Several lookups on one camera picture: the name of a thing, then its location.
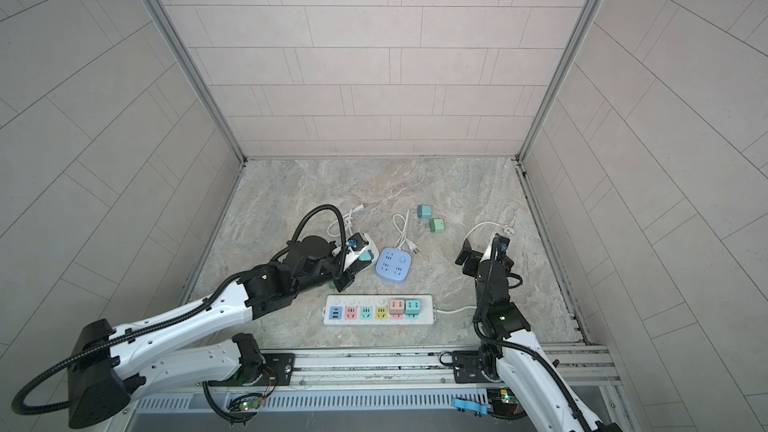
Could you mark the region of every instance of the blue clip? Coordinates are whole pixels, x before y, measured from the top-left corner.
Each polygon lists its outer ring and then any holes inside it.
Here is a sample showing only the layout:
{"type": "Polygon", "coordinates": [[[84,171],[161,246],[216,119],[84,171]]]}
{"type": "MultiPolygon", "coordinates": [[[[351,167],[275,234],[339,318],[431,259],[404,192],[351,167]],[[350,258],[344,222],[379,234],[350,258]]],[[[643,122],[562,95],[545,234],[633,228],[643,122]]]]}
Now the blue clip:
{"type": "Polygon", "coordinates": [[[488,407],[469,400],[453,399],[453,407],[459,410],[471,410],[475,415],[488,415],[488,407]]]}

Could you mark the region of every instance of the gray tile wall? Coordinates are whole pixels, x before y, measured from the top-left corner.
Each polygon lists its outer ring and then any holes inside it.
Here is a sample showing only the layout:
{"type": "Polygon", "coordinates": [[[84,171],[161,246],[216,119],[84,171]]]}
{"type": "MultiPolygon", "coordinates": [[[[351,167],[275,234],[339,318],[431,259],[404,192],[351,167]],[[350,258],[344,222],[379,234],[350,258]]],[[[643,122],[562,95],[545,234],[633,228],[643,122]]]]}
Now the gray tile wall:
{"type": "Polygon", "coordinates": [[[162,1],[252,157],[516,154],[584,2],[162,1]]]}
{"type": "Polygon", "coordinates": [[[768,426],[766,16],[604,0],[525,164],[644,430],[768,426]]]}
{"type": "Polygon", "coordinates": [[[139,0],[0,0],[0,63],[0,418],[68,430],[11,398],[87,323],[176,305],[239,165],[139,0]]]}

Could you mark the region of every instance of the white cable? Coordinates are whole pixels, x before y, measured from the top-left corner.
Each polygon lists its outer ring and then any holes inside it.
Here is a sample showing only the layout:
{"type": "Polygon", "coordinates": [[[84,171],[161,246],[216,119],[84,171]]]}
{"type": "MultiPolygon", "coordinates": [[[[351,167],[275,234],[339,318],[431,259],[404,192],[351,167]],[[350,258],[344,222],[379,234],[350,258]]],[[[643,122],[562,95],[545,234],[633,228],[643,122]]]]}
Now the white cable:
{"type": "Polygon", "coordinates": [[[485,225],[490,225],[490,226],[497,226],[497,227],[500,227],[500,228],[501,228],[501,229],[504,231],[504,234],[505,234],[505,235],[513,235],[513,234],[514,234],[514,229],[512,228],[512,226],[507,226],[507,225],[505,225],[505,224],[499,224],[499,223],[496,223],[496,222],[491,222],[491,221],[487,220],[487,221],[485,221],[485,222],[480,222],[480,223],[479,223],[479,224],[477,224],[475,227],[472,227],[472,228],[470,228],[470,229],[469,229],[469,232],[467,232],[467,235],[465,235],[465,236],[464,236],[464,240],[466,240],[466,239],[469,237],[469,235],[470,235],[470,234],[472,234],[472,233],[475,231],[475,229],[476,229],[477,227],[479,227],[479,226],[485,226],[485,225]]]}
{"type": "Polygon", "coordinates": [[[435,312],[438,312],[439,314],[455,314],[457,312],[467,311],[467,310],[469,310],[471,308],[477,308],[477,307],[478,307],[477,305],[465,305],[464,307],[457,308],[457,309],[454,309],[452,311],[442,311],[442,310],[436,308],[435,312]]]}
{"type": "MultiPolygon", "coordinates": [[[[352,234],[352,214],[355,212],[360,212],[362,210],[365,210],[365,207],[363,207],[363,205],[360,204],[359,206],[353,208],[347,214],[342,216],[342,218],[344,219],[344,229],[346,230],[347,238],[349,238],[350,235],[352,234]]],[[[333,226],[336,226],[336,228],[339,227],[339,221],[337,219],[335,219],[333,222],[331,222],[331,224],[328,225],[328,229],[327,229],[328,235],[330,235],[331,237],[341,237],[341,231],[339,231],[338,234],[334,234],[333,232],[331,232],[331,229],[333,228],[333,226]]]]}

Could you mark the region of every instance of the blue cube power socket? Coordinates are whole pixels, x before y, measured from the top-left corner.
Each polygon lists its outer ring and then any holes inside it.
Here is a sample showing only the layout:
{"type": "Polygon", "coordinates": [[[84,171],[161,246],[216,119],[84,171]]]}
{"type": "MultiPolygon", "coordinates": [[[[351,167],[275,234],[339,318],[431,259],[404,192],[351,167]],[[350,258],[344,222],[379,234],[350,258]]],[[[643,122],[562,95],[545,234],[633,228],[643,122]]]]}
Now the blue cube power socket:
{"type": "Polygon", "coordinates": [[[392,247],[384,248],[376,263],[376,273],[379,277],[397,284],[406,280],[410,268],[411,255],[392,247]]]}

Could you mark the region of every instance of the socket outlet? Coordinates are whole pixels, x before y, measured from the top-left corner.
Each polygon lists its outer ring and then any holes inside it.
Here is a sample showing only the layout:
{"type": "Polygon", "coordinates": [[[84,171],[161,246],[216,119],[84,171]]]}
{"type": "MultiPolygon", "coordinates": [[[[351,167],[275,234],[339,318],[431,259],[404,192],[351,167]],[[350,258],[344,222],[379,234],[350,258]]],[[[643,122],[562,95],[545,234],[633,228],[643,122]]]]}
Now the socket outlet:
{"type": "Polygon", "coordinates": [[[344,318],[347,320],[355,320],[357,318],[357,306],[348,305],[344,308],[344,318]]]}

